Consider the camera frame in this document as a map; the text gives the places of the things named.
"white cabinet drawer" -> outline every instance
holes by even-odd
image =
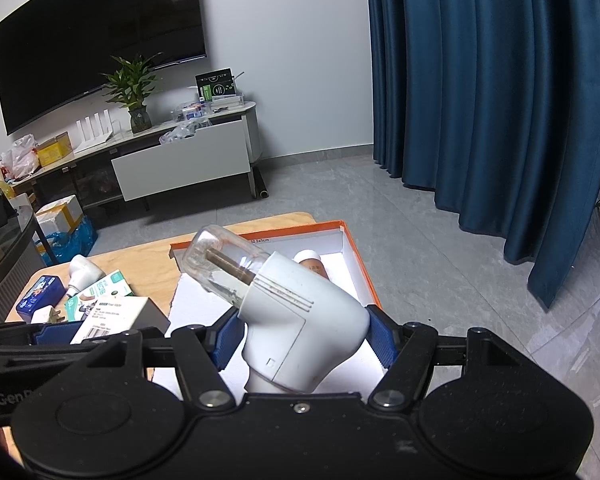
[[[125,200],[251,170],[242,123],[196,130],[188,139],[114,158]]]

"barcode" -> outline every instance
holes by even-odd
[[[90,328],[87,332],[87,335],[84,337],[85,339],[91,339],[92,337],[102,337],[104,335],[109,335],[111,330],[107,330],[106,328]]]

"blue gripper pad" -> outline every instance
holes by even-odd
[[[82,321],[46,324],[34,336],[37,345],[68,345],[80,328]]]
[[[369,313],[369,332],[366,333],[366,340],[384,368],[389,368],[398,357],[398,351],[395,349],[394,339],[391,329],[385,325],[373,310],[367,308]]]
[[[211,353],[211,360],[218,371],[224,370],[229,364],[229,360],[234,355],[235,349],[238,348],[243,337],[244,321],[238,319],[238,313],[236,312],[218,331],[216,349]]]

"curtain fold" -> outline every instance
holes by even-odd
[[[600,0],[369,0],[374,158],[536,264],[550,306],[600,188]]]

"blue plastic bag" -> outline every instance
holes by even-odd
[[[98,235],[86,216],[82,216],[82,220],[70,234],[51,233],[46,236],[46,240],[48,240],[51,250],[60,264],[70,262],[76,254],[87,256],[97,238]],[[37,241],[36,245],[41,246],[42,243]],[[42,259],[48,266],[51,265],[51,259],[46,251],[42,253]]]

